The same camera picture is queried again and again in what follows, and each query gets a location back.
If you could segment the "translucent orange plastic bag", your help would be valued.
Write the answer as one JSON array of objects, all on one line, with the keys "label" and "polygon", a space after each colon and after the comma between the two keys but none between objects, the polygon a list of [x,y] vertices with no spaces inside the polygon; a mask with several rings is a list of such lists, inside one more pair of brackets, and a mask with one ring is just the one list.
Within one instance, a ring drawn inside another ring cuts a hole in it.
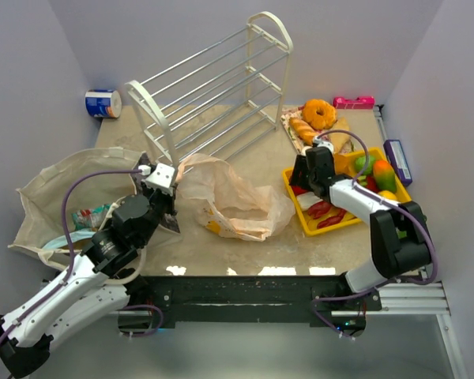
[{"label": "translucent orange plastic bag", "polygon": [[197,222],[223,238],[263,242],[295,215],[289,197],[272,186],[253,186],[227,162],[201,153],[184,159],[178,194],[194,206]]}]

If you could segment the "green red snack packet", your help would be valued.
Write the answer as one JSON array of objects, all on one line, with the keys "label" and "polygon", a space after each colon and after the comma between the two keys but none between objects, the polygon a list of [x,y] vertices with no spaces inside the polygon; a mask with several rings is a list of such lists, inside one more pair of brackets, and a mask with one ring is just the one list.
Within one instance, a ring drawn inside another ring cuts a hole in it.
[{"label": "green red snack packet", "polygon": [[104,204],[96,208],[80,209],[72,213],[71,219],[75,230],[97,230],[105,220],[110,207],[110,204]]}]

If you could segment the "blue brown chips bag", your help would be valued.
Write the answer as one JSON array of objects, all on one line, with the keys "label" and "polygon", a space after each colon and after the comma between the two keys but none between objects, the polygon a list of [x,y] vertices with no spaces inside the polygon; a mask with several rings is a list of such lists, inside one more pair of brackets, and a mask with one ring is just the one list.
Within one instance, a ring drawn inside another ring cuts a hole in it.
[{"label": "blue brown chips bag", "polygon": [[[87,245],[92,236],[95,234],[95,231],[91,229],[81,229],[79,231],[73,231],[70,233],[70,239],[73,243],[74,250],[82,250],[85,245]],[[43,250],[68,250],[68,242],[66,236],[62,235],[51,241],[49,241],[44,247]]]}]

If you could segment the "cream canvas tote bag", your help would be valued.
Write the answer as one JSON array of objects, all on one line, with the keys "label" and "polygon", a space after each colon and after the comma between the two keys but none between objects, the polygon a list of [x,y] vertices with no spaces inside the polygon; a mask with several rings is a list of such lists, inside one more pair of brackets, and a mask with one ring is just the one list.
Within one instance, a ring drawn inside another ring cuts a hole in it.
[{"label": "cream canvas tote bag", "polygon": [[[17,191],[24,220],[9,248],[37,258],[48,267],[64,270],[70,262],[69,250],[47,248],[46,244],[64,235],[62,201],[70,186],[97,171],[132,170],[149,163],[145,152],[111,147],[86,149],[44,168]],[[73,213],[111,205],[140,191],[140,175],[106,174],[85,180],[70,194],[67,203],[65,220],[69,231],[75,230]]]}]

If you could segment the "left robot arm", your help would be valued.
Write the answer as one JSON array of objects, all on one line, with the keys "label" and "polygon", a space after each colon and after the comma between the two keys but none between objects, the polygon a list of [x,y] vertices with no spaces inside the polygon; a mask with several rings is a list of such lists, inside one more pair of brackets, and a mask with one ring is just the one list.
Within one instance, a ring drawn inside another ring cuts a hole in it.
[{"label": "left robot arm", "polygon": [[24,305],[0,315],[0,359],[11,377],[27,377],[69,335],[127,306],[128,284],[106,282],[142,255],[163,217],[174,214],[174,201],[174,188],[144,186],[125,197],[65,270]]}]

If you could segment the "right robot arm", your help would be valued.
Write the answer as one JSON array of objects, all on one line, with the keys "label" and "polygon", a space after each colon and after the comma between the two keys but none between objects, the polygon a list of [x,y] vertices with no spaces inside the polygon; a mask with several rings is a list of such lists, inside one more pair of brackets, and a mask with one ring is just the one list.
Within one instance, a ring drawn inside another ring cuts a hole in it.
[{"label": "right robot arm", "polygon": [[338,174],[328,148],[308,148],[304,155],[298,155],[290,183],[351,213],[370,228],[371,257],[343,275],[351,293],[369,291],[406,272],[434,264],[435,248],[421,207],[413,201],[391,201],[354,178]]}]

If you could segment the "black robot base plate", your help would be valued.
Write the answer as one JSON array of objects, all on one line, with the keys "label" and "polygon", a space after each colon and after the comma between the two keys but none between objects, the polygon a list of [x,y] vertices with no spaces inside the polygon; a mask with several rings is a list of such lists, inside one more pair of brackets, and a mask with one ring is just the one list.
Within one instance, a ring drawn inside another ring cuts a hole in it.
[{"label": "black robot base plate", "polygon": [[120,332],[142,334],[181,322],[333,325],[360,335],[379,311],[377,290],[353,298],[342,276],[146,276],[118,313]]}]

